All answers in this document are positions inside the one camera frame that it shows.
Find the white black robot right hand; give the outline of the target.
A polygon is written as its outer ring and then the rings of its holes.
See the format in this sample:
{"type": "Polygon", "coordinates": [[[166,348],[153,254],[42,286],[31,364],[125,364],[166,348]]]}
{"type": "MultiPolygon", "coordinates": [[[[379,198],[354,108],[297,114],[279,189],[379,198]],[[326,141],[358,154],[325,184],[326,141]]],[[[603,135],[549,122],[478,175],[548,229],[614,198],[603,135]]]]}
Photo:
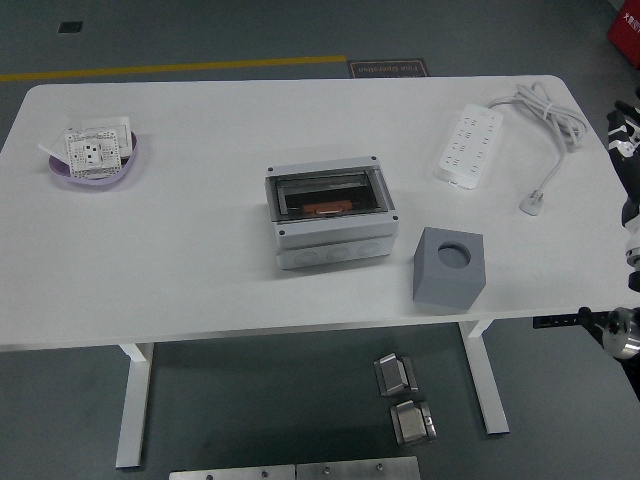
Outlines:
{"type": "Polygon", "coordinates": [[[639,108],[617,100],[607,115],[608,154],[627,200],[621,223],[630,235],[626,247],[627,263],[639,270],[639,108]]]}

